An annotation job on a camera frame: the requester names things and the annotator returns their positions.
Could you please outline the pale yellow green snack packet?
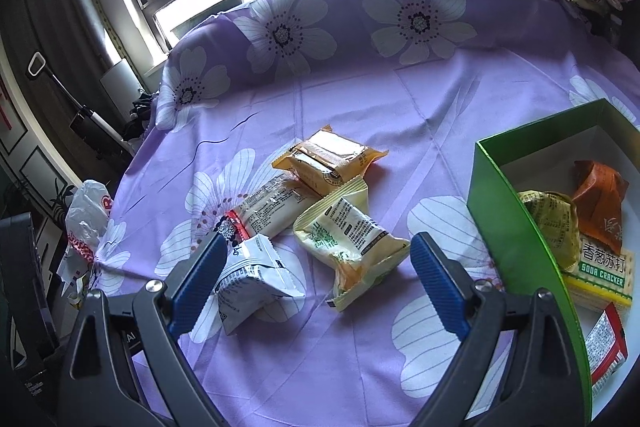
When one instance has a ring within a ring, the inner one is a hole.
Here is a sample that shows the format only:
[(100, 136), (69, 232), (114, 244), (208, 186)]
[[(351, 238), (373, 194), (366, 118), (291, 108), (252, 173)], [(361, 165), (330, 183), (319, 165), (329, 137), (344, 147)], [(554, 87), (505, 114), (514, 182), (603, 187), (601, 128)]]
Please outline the pale yellow green snack packet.
[(355, 176), (311, 205), (294, 221), (298, 243), (334, 270), (331, 308), (343, 312), (403, 262), (410, 242), (369, 216), (369, 187)]

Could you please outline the orange snack packet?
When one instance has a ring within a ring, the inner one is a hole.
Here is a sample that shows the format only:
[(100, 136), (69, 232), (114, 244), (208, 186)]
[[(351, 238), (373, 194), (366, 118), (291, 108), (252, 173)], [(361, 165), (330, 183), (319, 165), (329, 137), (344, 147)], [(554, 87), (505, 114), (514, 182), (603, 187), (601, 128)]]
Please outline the orange snack packet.
[(594, 160), (575, 160), (577, 188), (572, 196), (579, 231), (613, 254), (623, 246), (623, 201), (629, 183), (615, 169)]

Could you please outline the green cardboard box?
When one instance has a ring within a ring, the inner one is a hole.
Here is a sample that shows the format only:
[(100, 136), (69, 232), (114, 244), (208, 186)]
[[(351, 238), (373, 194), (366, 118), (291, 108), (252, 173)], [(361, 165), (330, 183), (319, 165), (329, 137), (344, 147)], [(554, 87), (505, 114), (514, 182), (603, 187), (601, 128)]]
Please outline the green cardboard box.
[(629, 183), (623, 201), (623, 245), (639, 250), (639, 131), (600, 100), (488, 136), (475, 145), (468, 207), (507, 291), (550, 289), (558, 300), (582, 372), (588, 421), (597, 426), (639, 422), (639, 307), (623, 315), (628, 359), (597, 395), (591, 392), (584, 337), (597, 313), (575, 307), (558, 265), (518, 192), (573, 194), (574, 164), (595, 160)]

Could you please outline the white red plastic bag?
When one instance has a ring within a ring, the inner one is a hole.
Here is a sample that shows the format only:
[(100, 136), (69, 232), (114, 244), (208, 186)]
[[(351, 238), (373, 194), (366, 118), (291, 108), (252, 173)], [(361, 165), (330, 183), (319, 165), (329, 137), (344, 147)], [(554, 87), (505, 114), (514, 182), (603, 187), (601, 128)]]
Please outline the white red plastic bag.
[(56, 275), (61, 295), (78, 309), (91, 280), (91, 270), (104, 236), (113, 201), (106, 186), (87, 180), (74, 192), (65, 217), (66, 248)]

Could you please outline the white grey snack packet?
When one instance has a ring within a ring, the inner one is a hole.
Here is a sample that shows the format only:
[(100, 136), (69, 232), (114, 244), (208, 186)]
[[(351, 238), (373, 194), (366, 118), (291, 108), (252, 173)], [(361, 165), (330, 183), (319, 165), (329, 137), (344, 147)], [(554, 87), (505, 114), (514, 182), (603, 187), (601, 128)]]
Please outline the white grey snack packet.
[(222, 328), (231, 335), (254, 312), (285, 298), (306, 297), (306, 286), (283, 261), (270, 239), (257, 234), (228, 256), (214, 286)]

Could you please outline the purple floral tablecloth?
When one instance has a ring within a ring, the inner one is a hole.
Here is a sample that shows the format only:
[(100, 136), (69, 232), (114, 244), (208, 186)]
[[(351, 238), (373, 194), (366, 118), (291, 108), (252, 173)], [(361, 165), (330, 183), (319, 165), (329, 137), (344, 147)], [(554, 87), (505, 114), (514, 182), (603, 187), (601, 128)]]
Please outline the purple floral tablecloth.
[[(598, 98), (639, 118), (639, 71), (562, 0), (254, 0), (186, 35), (96, 257), (108, 295), (166, 277), (323, 127), (380, 150), (372, 218), (497, 272), (466, 209), (475, 143)], [(402, 426), (458, 347), (409, 262), (345, 311), (331, 268), (273, 242), (305, 297), (233, 334), (209, 297), (180, 347), (235, 426)]]

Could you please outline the cream red-ended snack packet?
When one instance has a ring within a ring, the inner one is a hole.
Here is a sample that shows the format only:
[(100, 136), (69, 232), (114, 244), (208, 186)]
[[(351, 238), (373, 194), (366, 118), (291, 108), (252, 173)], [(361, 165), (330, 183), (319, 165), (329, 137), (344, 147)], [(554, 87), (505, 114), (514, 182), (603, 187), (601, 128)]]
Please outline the cream red-ended snack packet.
[(232, 246), (262, 234), (273, 239), (320, 196), (291, 173), (281, 173), (227, 211), (214, 230)]

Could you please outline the red white small packet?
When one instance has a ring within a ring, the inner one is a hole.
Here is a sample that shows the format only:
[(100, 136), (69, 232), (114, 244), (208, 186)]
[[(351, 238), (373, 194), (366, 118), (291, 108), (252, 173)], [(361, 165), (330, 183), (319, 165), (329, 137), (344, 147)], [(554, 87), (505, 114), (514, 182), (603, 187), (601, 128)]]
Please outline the red white small packet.
[(598, 395), (627, 360), (628, 348), (620, 314), (609, 303), (586, 337), (591, 390)]

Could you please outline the soda cracker packet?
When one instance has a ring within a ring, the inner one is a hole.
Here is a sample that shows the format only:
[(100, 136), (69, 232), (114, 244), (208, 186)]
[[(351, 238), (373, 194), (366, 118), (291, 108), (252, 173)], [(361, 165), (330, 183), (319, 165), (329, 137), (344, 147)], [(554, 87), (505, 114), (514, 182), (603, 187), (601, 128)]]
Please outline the soda cracker packet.
[(622, 248), (618, 255), (595, 239), (580, 236), (578, 262), (562, 272), (576, 306), (603, 311), (610, 303), (626, 313), (634, 301), (636, 256)]

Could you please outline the stick vacuum cleaner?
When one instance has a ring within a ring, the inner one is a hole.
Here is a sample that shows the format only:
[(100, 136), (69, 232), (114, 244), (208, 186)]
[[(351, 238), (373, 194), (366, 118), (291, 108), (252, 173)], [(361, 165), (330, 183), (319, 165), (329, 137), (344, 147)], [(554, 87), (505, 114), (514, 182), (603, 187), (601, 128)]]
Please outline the stick vacuum cleaner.
[(84, 141), (91, 150), (96, 152), (99, 158), (106, 156), (118, 157), (130, 161), (134, 157), (132, 147), (122, 139), (122, 136), (98, 113), (86, 104), (80, 103), (49, 66), (46, 58), (40, 51), (35, 51), (26, 68), (27, 75), (37, 79), (41, 75), (47, 75), (60, 89), (67, 100), (76, 109), (76, 114), (70, 122), (70, 129)]

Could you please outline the olive yellow crumpled packet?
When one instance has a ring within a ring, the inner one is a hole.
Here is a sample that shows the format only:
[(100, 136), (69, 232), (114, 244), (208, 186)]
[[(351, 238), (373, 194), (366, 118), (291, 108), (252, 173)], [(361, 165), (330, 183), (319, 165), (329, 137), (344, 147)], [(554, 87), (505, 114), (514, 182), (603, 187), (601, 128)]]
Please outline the olive yellow crumpled packet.
[(570, 196), (528, 190), (518, 193), (518, 198), (544, 236), (560, 269), (574, 270), (579, 261), (580, 238), (577, 209)]

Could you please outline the orange-yellow snack packet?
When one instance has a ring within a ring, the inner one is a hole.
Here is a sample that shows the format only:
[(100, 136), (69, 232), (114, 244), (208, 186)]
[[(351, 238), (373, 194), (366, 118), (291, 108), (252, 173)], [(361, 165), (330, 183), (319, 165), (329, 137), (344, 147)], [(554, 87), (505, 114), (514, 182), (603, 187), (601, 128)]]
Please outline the orange-yellow snack packet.
[(324, 126), (277, 157), (271, 167), (292, 172), (312, 191), (326, 196), (356, 176), (363, 176), (387, 150), (347, 139)]

